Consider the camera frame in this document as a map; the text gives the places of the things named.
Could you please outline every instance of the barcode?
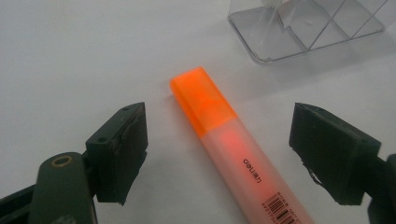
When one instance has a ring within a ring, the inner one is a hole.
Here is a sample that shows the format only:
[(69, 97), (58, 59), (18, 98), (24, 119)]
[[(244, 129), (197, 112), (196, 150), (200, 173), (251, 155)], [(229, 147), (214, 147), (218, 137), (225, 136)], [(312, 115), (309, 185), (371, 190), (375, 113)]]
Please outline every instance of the barcode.
[(272, 196), (267, 202), (267, 207), (269, 211), (274, 215), (274, 218), (280, 224), (294, 224), (296, 221), (289, 212), (287, 206), (288, 204), (284, 202), (283, 197), (280, 193)]

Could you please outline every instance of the plastic part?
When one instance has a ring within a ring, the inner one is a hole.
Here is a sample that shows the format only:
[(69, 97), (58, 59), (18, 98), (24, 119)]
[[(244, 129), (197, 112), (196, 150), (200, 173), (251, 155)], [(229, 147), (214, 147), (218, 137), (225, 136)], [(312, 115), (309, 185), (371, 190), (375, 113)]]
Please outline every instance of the plastic part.
[(313, 223), (203, 68), (171, 88), (250, 223)]
[(294, 107), (290, 146), (314, 181), (340, 204), (361, 204), (367, 192), (370, 223), (396, 223), (396, 154), (382, 161), (380, 145), (320, 107)]
[(96, 223), (80, 154), (60, 154), (41, 164), (29, 223)]
[(87, 140), (89, 163), (99, 171), (99, 202), (125, 203), (148, 144), (144, 103), (120, 109)]
[(35, 186), (22, 189), (0, 200), (0, 223), (27, 223)]
[(366, 164), (375, 162), (381, 143), (332, 113), (296, 104), (290, 146), (340, 204), (361, 204)]

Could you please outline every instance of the screw hole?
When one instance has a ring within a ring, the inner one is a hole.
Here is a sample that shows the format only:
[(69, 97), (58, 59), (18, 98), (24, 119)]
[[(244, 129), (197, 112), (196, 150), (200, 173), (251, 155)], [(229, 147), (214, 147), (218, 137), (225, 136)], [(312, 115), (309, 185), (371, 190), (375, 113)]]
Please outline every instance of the screw hole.
[(58, 158), (56, 158), (55, 160), (53, 160), (52, 163), (51, 163), (51, 165), (52, 165), (53, 167), (60, 168), (60, 167), (66, 166), (66, 165), (67, 165), (68, 163), (70, 163), (72, 160), (73, 160), (73, 158), (70, 157), (70, 156), (62, 156), (62, 157), (58, 157)]

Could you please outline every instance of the highlighter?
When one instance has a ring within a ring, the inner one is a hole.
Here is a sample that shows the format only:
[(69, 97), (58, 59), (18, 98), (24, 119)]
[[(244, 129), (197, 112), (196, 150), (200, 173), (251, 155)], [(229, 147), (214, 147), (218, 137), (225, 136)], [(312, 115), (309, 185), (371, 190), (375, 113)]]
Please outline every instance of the highlighter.
[(204, 68), (170, 87), (249, 223), (314, 223)]

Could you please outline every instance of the highlighter barrel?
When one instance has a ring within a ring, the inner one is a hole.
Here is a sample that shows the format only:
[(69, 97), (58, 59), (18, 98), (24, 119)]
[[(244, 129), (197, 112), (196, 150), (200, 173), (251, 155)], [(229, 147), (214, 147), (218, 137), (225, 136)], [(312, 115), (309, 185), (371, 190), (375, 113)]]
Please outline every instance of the highlighter barrel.
[(170, 86), (250, 223), (314, 223), (202, 67)]

